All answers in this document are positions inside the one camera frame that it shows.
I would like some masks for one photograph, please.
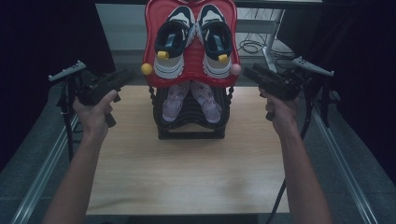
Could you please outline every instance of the metal bar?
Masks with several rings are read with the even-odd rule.
[[[273,71],[273,72],[276,72],[276,67],[275,67],[275,63],[274,63],[274,60],[273,60],[272,55],[271,55],[271,49],[272,49],[272,46],[274,44],[274,40],[275,40],[275,37],[276,37],[276,34],[277,34],[277,30],[279,28],[279,24],[280,24],[280,21],[282,20],[282,16],[283,16],[284,12],[285,12],[285,9],[280,9],[279,10],[279,12],[278,12],[278,14],[277,14],[277,16],[276,16],[276,18],[274,20],[274,27],[273,27],[273,30],[272,30],[272,32],[270,34],[270,37],[268,38],[267,46],[265,46],[262,49],[262,54],[264,55],[265,61],[267,61],[268,68],[271,71]]]
[[[75,115],[71,122],[73,128],[76,126],[77,121],[78,117]],[[43,165],[35,176],[35,180],[23,198],[14,218],[12,218],[12,224],[27,223],[29,221],[29,218],[35,210],[35,206],[37,205],[37,202],[40,199],[66,144],[67,133],[66,128],[64,127],[47,158],[44,160]]]
[[[319,115],[319,109],[317,106],[314,107],[314,117],[319,126],[320,132],[322,133],[323,137],[325,138],[330,152],[334,157],[334,161],[340,170],[342,177],[346,183],[346,186],[349,190],[349,193],[352,195],[353,200],[355,201],[356,206],[358,207],[359,212],[361,213],[361,217],[363,218],[364,223],[372,224],[378,223],[373,209],[371,208],[370,203],[368,202],[361,186],[355,179],[352,171],[350,170],[347,161],[338,146],[337,142],[335,141],[332,131],[330,128],[326,127]]]
[[[95,0],[95,4],[122,4],[122,5],[145,5],[149,0]],[[234,0],[237,7],[248,8],[284,8],[284,9],[339,9],[353,7],[356,0],[342,2],[332,1],[279,1],[279,0]]]

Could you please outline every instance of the pink sneaker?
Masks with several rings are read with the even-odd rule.
[[[169,88],[168,98],[163,102],[163,119],[172,122],[174,121],[181,107],[183,100],[190,90],[190,82],[185,81]]]
[[[221,106],[216,103],[212,89],[204,83],[192,81],[191,93],[195,100],[201,105],[207,122],[219,122],[221,117]]]

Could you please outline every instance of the black sneaker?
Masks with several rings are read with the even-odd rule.
[[[204,70],[210,77],[230,75],[233,40],[223,14],[212,5],[204,5],[196,23],[198,37],[205,47]]]
[[[195,36],[195,18],[189,7],[177,7],[160,27],[155,40],[157,76],[175,78],[184,66],[183,51]]]

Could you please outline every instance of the sneaker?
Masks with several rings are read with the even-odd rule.
[[[177,118],[189,90],[189,81],[181,82],[169,88],[168,97],[163,102],[163,119],[165,121],[172,122]]]
[[[206,120],[209,123],[217,123],[221,116],[221,106],[216,103],[213,91],[204,83],[192,81],[191,93],[195,100],[201,105]]]
[[[232,51],[231,30],[220,10],[211,4],[204,5],[196,23],[198,37],[205,47],[204,70],[210,77],[230,75]]]
[[[183,50],[195,36],[195,18],[189,7],[177,7],[160,27],[155,39],[154,70],[157,76],[175,78],[184,66]]]

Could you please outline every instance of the wooden table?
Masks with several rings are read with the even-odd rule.
[[[284,179],[265,100],[235,87],[224,139],[159,140],[149,87],[127,86],[100,154],[88,215],[269,213]],[[183,129],[202,128],[188,125]],[[286,194],[278,212],[289,212]]]

